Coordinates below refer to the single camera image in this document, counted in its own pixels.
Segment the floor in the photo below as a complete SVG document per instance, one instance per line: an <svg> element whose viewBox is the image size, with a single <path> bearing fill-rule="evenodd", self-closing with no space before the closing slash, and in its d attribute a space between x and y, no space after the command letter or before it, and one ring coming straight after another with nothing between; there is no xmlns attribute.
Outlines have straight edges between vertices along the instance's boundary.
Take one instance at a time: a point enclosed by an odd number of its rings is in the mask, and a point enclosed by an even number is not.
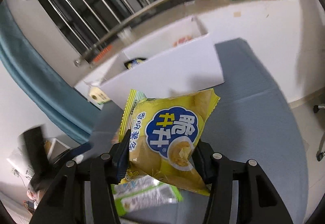
<svg viewBox="0 0 325 224"><path fill-rule="evenodd" d="M308 165L309 192L305 221L325 193L325 158L320 162L316 159L317 152L325 150L325 110L321 109L317 114L313 112L313 106L321 103L325 103L325 95L292 109L303 138Z"/></svg>

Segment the yellow snack package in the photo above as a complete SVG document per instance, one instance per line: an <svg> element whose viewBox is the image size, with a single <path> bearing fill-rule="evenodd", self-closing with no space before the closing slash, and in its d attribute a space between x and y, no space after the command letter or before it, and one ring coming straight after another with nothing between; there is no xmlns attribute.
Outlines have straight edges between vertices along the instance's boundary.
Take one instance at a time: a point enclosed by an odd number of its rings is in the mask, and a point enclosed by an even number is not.
<svg viewBox="0 0 325 224"><path fill-rule="evenodd" d="M147 98L132 89L119 133L122 141L131 129L126 180L148 174L161 182L209 195L189 158L219 99L213 89L170 98Z"/></svg>

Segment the baseboard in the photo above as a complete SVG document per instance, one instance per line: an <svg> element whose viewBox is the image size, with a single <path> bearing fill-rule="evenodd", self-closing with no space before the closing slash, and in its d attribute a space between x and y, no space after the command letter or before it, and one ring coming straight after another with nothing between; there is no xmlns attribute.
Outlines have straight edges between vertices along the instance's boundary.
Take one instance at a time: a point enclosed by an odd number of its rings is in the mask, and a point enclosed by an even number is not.
<svg viewBox="0 0 325 224"><path fill-rule="evenodd" d="M321 94L325 94L325 87L323 87L321 89L318 89L317 91L315 91L315 92L313 92L313 93L311 93L309 95L306 95L306 96L304 96L304 97L302 97L302 98L300 98L300 99L298 99L296 101L290 102L290 103L288 103L288 105L289 105L289 107L291 109L294 109L294 108L308 102L309 100L320 96Z"/></svg>

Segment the blue curtain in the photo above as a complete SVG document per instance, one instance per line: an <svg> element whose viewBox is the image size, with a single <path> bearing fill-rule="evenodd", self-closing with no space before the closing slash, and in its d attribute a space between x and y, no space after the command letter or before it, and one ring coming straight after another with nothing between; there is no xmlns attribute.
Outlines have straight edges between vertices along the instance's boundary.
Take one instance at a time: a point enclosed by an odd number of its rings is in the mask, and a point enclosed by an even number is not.
<svg viewBox="0 0 325 224"><path fill-rule="evenodd" d="M46 63L19 29L5 1L0 5L0 59L54 124L80 144L88 140L100 110Z"/></svg>

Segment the gray table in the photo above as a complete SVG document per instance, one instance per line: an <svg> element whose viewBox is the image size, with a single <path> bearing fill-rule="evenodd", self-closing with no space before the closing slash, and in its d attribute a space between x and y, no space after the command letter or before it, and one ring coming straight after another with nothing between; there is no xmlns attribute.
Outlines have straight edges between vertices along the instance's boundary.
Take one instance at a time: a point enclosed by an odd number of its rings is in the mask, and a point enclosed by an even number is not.
<svg viewBox="0 0 325 224"><path fill-rule="evenodd" d="M273 78L248 44L235 39L216 45L225 83L214 87L221 100L209 117L201 139L229 159L255 159L283 199L294 224L303 223L307 207L308 171L295 119ZM90 140L87 156L107 152L121 122L122 110L106 104ZM234 182L233 207L238 199ZM208 197L181 191L184 201L127 215L143 223L202 223ZM230 223L236 223L232 210Z"/></svg>

